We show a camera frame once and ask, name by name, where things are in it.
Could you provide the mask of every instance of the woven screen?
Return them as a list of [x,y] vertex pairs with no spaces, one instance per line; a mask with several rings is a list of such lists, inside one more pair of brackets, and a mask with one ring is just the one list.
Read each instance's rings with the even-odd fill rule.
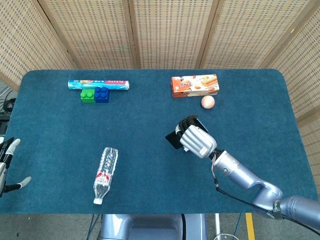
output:
[[320,117],[300,128],[313,179],[320,194]]
[[23,75],[36,69],[72,69],[31,0],[0,1],[0,74],[18,90]]
[[80,68],[133,68],[121,0],[41,0]]
[[285,77],[295,116],[320,106],[320,8],[270,65]]
[[195,68],[213,0],[135,0],[142,68]]
[[308,0],[225,0],[203,68],[257,68]]

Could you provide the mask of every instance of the toy block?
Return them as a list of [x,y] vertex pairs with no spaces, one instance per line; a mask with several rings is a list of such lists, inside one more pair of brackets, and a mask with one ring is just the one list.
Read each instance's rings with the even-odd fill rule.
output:
[[82,89],[82,92],[80,94],[81,101],[84,103],[95,103],[94,98],[95,90],[94,89]]
[[96,87],[94,89],[94,100],[96,103],[108,103],[110,97],[110,91],[105,86]]

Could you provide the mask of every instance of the black cable on floor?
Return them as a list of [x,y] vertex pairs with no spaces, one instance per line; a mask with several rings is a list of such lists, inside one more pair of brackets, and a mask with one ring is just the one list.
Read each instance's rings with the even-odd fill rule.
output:
[[239,225],[240,225],[240,220],[241,220],[241,217],[242,217],[242,212],[240,213],[240,216],[239,216],[239,218],[238,218],[238,222],[237,222],[237,224],[236,224],[236,227],[235,227],[235,230],[234,230],[234,236],[236,236],[237,235],[237,233],[238,233],[238,228],[239,228]]
[[187,224],[186,224],[186,216],[181,214],[182,217],[182,240],[187,239]]
[[16,102],[16,99],[15,98],[11,98],[9,100],[7,100],[9,94],[12,92],[13,90],[9,91],[7,93],[7,95],[5,96],[5,99],[3,102],[0,102],[0,104],[2,104],[0,106],[0,115],[1,116],[10,116],[11,115],[11,112],[12,110],[14,109],[14,105],[15,105],[15,102]]
[[[103,215],[103,214],[101,214],[101,227],[102,227],[102,220],[103,220],[103,217],[104,217],[104,215]],[[100,228],[100,231],[99,231],[99,233],[98,233],[98,236],[96,237],[96,240],[99,240],[99,239],[100,239],[100,236],[101,236],[101,228]]]
[[89,240],[90,235],[91,235],[91,233],[92,233],[92,230],[94,229],[94,227],[95,227],[95,225],[96,225],[96,223],[97,223],[97,221],[98,221],[98,218],[99,218],[100,214],[98,214],[98,216],[96,216],[95,220],[94,220],[94,216],[95,216],[95,215],[92,214],[92,219],[91,219],[91,223],[90,223],[90,227],[89,227],[88,234],[87,234],[87,236],[86,236],[86,240]]

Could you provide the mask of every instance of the bottle cap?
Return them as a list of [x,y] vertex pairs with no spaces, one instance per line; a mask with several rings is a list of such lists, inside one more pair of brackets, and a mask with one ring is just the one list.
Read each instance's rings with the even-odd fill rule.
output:
[[99,205],[101,205],[101,204],[102,204],[102,199],[95,198],[95,199],[93,200],[93,203],[94,203],[94,204],[99,204]]

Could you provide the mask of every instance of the black cable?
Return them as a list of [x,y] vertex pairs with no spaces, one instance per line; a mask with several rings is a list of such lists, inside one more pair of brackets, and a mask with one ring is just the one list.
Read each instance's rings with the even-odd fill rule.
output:
[[[103,217],[104,217],[104,215],[101,214],[101,224],[102,224]],[[100,228],[100,231],[99,231],[99,233],[98,233],[98,236],[96,237],[96,240],[99,240],[99,239],[100,239],[100,236],[101,236],[101,228]]]
[[[267,209],[264,209],[264,208],[262,208],[262,207],[259,207],[259,206],[257,206],[257,205],[254,205],[254,204],[252,204],[252,203],[250,203],[250,202],[244,201],[244,200],[242,200],[242,199],[240,199],[240,198],[237,198],[237,197],[235,197],[235,196],[232,196],[232,195],[230,195],[229,193],[221,190],[220,187],[219,187],[219,182],[218,182],[218,180],[217,180],[216,177],[214,177],[214,184],[215,184],[215,190],[217,190],[219,193],[222,193],[222,194],[224,194],[224,195],[226,195],[226,196],[228,196],[228,197],[230,197],[230,198],[232,198],[232,199],[235,199],[235,200],[237,200],[237,201],[239,201],[239,202],[241,202],[241,203],[243,203],[243,204],[247,204],[247,205],[249,205],[249,206],[251,206],[251,207],[253,207],[253,208],[259,209],[259,210],[264,211],[264,212],[266,212],[266,213],[270,213],[270,214],[272,215],[272,212],[270,212],[270,211],[267,210]],[[311,227],[303,224],[302,222],[300,222],[300,221],[298,221],[298,220],[294,220],[294,219],[292,219],[292,218],[290,218],[290,217],[287,217],[287,216],[285,216],[285,215],[281,215],[281,216],[282,216],[283,219],[287,219],[287,220],[289,220],[289,221],[291,221],[291,222],[293,222],[293,223],[296,223],[296,224],[298,224],[298,225],[300,225],[300,226],[302,226],[302,227],[304,227],[304,228],[306,228],[306,229],[314,232],[314,233],[317,234],[318,236],[320,236],[320,232],[318,232],[318,231],[314,230],[313,228],[311,228]]]
[[182,240],[187,239],[187,223],[186,223],[186,216],[181,214],[182,217]]
[[98,216],[96,216],[94,222],[93,222],[93,219],[94,219],[94,214],[92,214],[92,219],[91,219],[91,223],[90,223],[90,227],[89,227],[89,231],[88,231],[88,234],[86,236],[86,240],[89,240],[90,238],[90,235],[92,233],[92,230],[94,229],[97,221],[98,221],[98,218],[99,218],[100,214],[98,214]]
[[240,213],[239,218],[238,218],[238,222],[236,223],[234,234],[233,234],[234,236],[236,236],[238,233],[238,228],[240,225],[241,217],[242,217],[242,212]]
[[7,100],[8,96],[10,93],[12,93],[13,90],[9,91],[7,93],[7,95],[5,96],[5,99],[3,102],[1,102],[0,104],[2,104],[0,106],[1,110],[3,111],[0,111],[0,115],[1,116],[10,116],[11,115],[11,112],[14,108],[14,105],[15,105],[15,102],[16,102],[16,99],[15,98],[11,98],[9,100]]
[[88,240],[88,239],[89,239],[89,237],[90,237],[90,229],[91,229],[91,227],[92,227],[92,223],[94,222],[94,217],[95,217],[95,215],[94,215],[94,214],[92,214],[92,218],[91,218],[91,222],[90,222],[90,226],[89,226],[88,234],[86,235],[85,240]]

